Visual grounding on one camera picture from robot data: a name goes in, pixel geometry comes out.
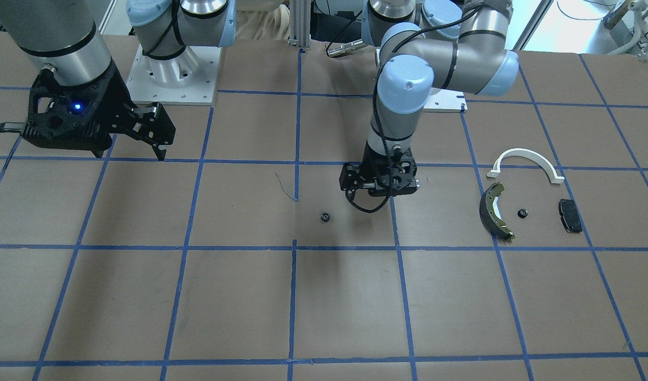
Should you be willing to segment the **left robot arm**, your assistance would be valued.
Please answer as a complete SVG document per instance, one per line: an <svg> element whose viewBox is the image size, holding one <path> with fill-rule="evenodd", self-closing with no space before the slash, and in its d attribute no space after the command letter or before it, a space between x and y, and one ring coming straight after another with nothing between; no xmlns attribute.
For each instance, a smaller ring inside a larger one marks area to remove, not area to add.
<svg viewBox="0 0 648 381"><path fill-rule="evenodd" d="M519 58L505 48L512 19L510 1L466 1L442 24L455 37L441 37L438 14L423 12L415 23L414 1L367 1L362 40L379 48L370 130L359 166L345 164L339 184L347 198L365 189L371 197L417 191L411 140L432 89L501 96L519 71Z"/></svg>

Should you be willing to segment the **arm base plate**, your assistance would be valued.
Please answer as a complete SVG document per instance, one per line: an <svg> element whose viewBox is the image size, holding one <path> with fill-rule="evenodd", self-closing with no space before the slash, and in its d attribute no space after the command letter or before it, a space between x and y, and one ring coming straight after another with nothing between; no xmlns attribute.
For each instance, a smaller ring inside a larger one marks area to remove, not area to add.
<svg viewBox="0 0 648 381"><path fill-rule="evenodd" d="M211 106L222 48L187 47L178 57L155 60L138 50L125 83L136 104Z"/></svg>
<svg viewBox="0 0 648 381"><path fill-rule="evenodd" d="M382 68L378 95L389 110L404 115L417 111L420 104L428 112L466 110L464 93L428 88L433 79L433 68L423 58L405 54L395 56Z"/></svg>

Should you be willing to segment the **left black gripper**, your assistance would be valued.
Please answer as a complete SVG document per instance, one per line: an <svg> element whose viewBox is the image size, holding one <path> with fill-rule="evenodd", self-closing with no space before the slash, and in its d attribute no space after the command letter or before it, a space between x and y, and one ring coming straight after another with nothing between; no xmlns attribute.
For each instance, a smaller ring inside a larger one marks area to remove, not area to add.
<svg viewBox="0 0 648 381"><path fill-rule="evenodd" d="M343 165L339 186L348 195L367 189L371 197L408 195L419 188L416 178L417 166L411 149L404 152L392 150L390 155L374 151L368 144L359 166L350 162Z"/></svg>

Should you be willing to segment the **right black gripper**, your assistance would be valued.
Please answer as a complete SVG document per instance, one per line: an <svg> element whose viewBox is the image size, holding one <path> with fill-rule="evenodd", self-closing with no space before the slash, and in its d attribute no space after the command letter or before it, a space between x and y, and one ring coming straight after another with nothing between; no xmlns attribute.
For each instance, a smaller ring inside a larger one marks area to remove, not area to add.
<svg viewBox="0 0 648 381"><path fill-rule="evenodd" d="M30 91L25 139L43 149L88 150L101 157L124 133L150 145L164 161L176 128L159 102L138 107L131 101L116 64L87 84L62 86L44 68Z"/></svg>

